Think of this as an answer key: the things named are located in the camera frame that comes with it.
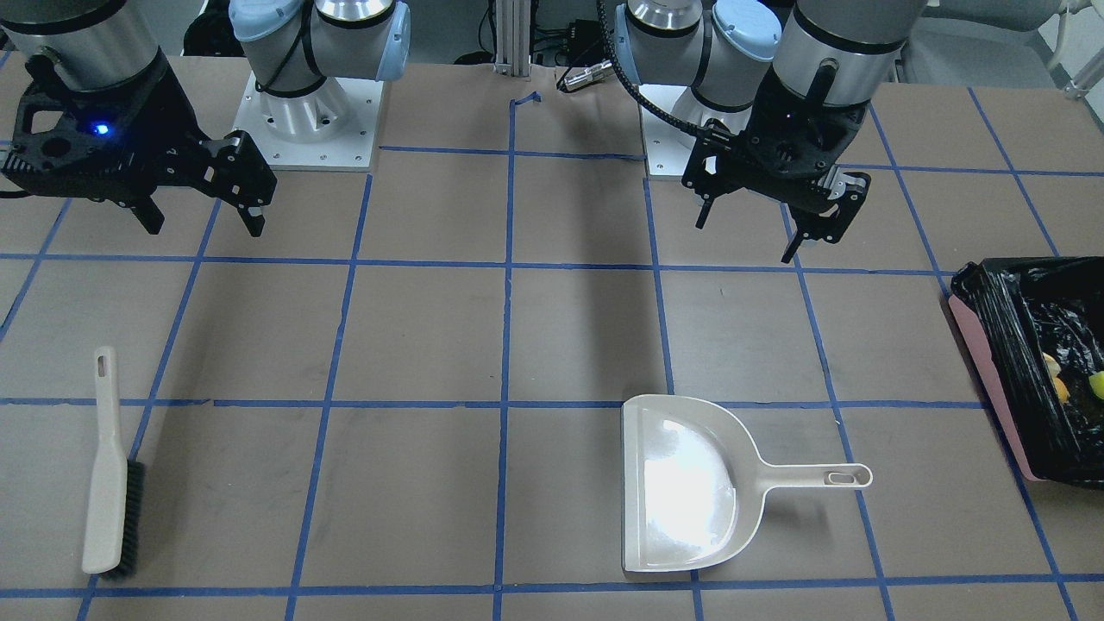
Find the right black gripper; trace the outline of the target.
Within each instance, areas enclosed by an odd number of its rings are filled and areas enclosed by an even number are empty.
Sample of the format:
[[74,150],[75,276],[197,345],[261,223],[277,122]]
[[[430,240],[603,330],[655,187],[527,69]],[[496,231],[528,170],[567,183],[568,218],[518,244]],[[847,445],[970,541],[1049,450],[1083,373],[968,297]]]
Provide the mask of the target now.
[[44,53],[25,62],[31,84],[15,110],[3,176],[35,196],[123,202],[149,235],[164,223],[153,192],[191,187],[240,208],[251,236],[263,235],[263,207],[277,179],[244,130],[221,139],[198,126],[163,53],[131,78],[72,90]]

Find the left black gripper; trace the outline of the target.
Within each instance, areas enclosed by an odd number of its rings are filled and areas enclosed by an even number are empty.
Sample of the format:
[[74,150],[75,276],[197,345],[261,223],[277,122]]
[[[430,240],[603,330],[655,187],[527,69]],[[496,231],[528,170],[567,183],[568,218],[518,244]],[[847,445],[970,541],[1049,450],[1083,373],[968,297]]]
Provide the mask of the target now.
[[718,197],[746,189],[789,208],[795,231],[781,263],[789,265],[806,241],[843,239],[864,206],[871,177],[843,172],[837,165],[867,110],[866,103],[827,106],[837,75],[836,66],[818,67],[811,95],[803,97],[769,71],[745,129],[735,134],[718,119],[698,126],[681,177],[698,194],[697,229],[705,227]]

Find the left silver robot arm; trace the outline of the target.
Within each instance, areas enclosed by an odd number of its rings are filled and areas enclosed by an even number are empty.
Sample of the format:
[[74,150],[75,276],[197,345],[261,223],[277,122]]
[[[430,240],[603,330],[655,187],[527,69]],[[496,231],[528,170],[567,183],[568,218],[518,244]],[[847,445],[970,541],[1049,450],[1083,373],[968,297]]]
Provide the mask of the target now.
[[[778,8],[787,9],[785,17]],[[923,1],[619,1],[597,3],[624,90],[689,139],[681,185],[700,199],[746,190],[793,219],[783,253],[837,243],[864,206],[868,173],[845,172],[863,125],[925,9]]]

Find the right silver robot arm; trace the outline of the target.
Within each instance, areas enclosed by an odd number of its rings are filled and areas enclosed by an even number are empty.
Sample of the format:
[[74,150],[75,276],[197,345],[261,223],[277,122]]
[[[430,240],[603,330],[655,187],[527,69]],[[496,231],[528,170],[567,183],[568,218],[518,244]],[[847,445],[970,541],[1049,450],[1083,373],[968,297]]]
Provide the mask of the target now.
[[[405,73],[404,1],[229,1],[229,31],[253,75],[261,123],[283,141],[323,141],[351,125],[339,78]],[[130,1],[4,1],[3,34],[23,57],[3,157],[4,199],[110,202],[150,235],[153,194],[189,187],[236,209],[261,236],[279,183],[247,129],[214,137],[141,9]]]

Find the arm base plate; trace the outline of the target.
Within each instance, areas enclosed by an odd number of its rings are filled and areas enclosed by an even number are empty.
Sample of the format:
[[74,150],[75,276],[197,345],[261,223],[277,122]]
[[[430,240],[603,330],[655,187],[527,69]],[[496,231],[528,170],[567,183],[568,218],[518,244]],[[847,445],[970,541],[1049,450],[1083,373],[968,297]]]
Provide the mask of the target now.
[[233,129],[250,133],[273,170],[369,172],[386,82],[327,78],[319,90],[284,98],[246,83]]
[[[643,84],[639,93],[658,109],[682,122],[702,125],[715,117],[715,110],[709,109],[687,86]],[[659,180],[681,179],[696,138],[675,129],[650,110],[640,113],[640,129],[649,176]]]

